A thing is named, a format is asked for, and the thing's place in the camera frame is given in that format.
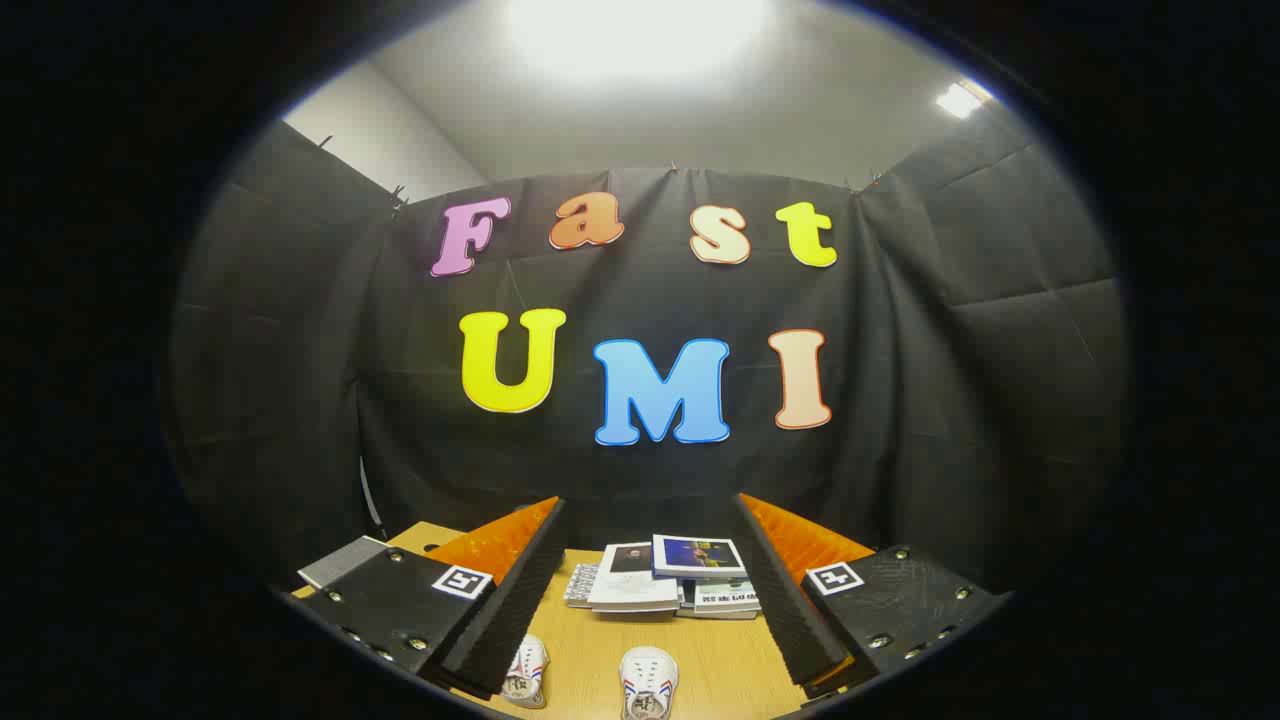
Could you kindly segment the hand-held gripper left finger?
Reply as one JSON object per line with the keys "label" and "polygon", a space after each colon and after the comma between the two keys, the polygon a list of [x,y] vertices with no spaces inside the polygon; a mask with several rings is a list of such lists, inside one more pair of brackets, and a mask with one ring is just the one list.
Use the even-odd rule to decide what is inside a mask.
{"label": "hand-held gripper left finger", "polygon": [[497,694],[567,544],[549,497],[426,552],[360,537],[300,570],[310,612],[388,664]]}

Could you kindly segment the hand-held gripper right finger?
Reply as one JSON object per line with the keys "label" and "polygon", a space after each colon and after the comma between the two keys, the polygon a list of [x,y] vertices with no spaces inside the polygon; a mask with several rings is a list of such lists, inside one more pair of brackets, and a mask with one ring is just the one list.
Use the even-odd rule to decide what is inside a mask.
{"label": "hand-held gripper right finger", "polygon": [[736,497],[736,546],[809,700],[915,667],[1009,601],[915,544],[870,550],[745,493]]}

